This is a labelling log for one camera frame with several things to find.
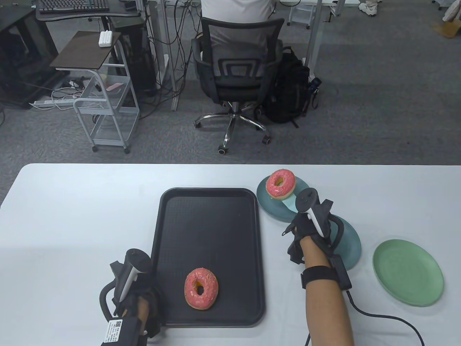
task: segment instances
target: office chair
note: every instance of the office chair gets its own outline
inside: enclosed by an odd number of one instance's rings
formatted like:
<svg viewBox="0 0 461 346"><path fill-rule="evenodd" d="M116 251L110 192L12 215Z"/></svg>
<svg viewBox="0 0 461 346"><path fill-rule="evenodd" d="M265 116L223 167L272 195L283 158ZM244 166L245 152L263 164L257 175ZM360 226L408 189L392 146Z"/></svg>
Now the office chair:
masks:
<svg viewBox="0 0 461 346"><path fill-rule="evenodd" d="M214 103L229 107L227 113L210 113L194 121L201 127L204 119L229 117L229 125L220 154L226 154L237 119L265 132L263 144L269 144L268 129L243 115L260 105L277 73L283 43L278 34L284 19L261 23L237 24L202 18L203 36L192 40L195 67L203 92Z"/></svg>

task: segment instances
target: wristband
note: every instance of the wristband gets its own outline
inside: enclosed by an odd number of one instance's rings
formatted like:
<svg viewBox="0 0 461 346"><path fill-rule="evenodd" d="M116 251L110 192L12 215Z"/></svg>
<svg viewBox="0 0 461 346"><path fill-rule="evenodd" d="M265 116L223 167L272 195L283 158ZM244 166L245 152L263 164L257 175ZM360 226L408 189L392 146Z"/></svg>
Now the wristband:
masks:
<svg viewBox="0 0 461 346"><path fill-rule="evenodd" d="M339 283L339 276L334 269L326 266L310 267L301 273L301 284L304 289L309 282L316 280L333 280Z"/></svg>

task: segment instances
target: shoe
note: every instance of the shoe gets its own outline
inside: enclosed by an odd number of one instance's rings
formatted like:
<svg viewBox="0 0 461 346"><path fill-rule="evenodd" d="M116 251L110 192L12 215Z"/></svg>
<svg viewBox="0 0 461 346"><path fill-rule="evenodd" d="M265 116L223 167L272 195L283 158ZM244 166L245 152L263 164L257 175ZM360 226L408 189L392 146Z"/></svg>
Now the shoe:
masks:
<svg viewBox="0 0 461 346"><path fill-rule="evenodd" d="M374 17L376 16L376 13L378 13L378 6L371 6L371 7L368 7L366 5L366 3L362 2L360 5L359 5L359 10L366 13L367 15L369 15L370 17Z"/></svg>

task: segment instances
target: pink frosted donut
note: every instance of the pink frosted donut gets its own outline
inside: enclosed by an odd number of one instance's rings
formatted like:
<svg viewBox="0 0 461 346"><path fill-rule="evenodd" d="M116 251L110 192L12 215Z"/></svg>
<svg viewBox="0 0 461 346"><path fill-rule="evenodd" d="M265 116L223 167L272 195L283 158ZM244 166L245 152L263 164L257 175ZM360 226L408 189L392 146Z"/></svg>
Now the pink frosted donut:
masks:
<svg viewBox="0 0 461 346"><path fill-rule="evenodd" d="M203 293L198 293L198 288L203 287ZM184 284L186 302L197 310L211 308L218 295L218 280L216 276L205 268L197 268L187 275Z"/></svg>
<svg viewBox="0 0 461 346"><path fill-rule="evenodd" d="M296 187L296 177L288 169L279 169L271 174L266 181L266 191L272 198L284 200L293 193Z"/></svg>

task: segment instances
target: white bag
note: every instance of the white bag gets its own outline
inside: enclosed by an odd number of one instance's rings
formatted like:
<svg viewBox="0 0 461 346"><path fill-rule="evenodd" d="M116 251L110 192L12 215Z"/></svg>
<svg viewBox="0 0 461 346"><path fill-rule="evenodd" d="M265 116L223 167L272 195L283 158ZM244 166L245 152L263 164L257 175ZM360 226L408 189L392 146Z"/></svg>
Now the white bag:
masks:
<svg viewBox="0 0 461 346"><path fill-rule="evenodd" d="M460 7L461 7L460 4L461 4L461 0L455 0L453 4L450 5L448 10L445 12L445 15L443 16L442 20L444 22L451 22L457 15L458 11L460 10Z"/></svg>

